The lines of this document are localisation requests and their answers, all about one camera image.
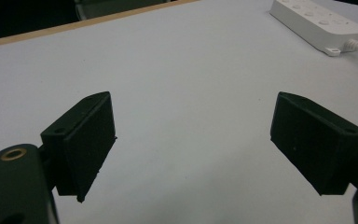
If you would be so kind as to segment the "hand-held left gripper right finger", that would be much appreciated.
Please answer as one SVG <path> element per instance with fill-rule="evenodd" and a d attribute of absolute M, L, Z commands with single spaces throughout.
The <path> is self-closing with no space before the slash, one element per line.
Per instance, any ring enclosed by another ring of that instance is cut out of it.
<path fill-rule="evenodd" d="M 358 126 L 312 100 L 279 92 L 270 140 L 319 194 L 358 188 Z"/>

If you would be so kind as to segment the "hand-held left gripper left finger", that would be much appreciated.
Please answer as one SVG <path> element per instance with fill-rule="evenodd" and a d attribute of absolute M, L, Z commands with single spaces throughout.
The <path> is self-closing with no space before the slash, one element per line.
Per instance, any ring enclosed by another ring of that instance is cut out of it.
<path fill-rule="evenodd" d="M 61 196 L 84 202 L 117 139 L 111 94 L 83 98 L 48 126 L 41 139 L 48 184 Z"/>

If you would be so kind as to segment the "white power strip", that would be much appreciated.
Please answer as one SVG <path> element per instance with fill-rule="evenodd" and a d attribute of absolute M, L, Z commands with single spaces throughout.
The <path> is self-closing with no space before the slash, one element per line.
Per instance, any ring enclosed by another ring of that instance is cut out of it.
<path fill-rule="evenodd" d="M 269 13 L 328 56 L 358 50 L 358 23 L 311 0 L 274 0 Z"/>

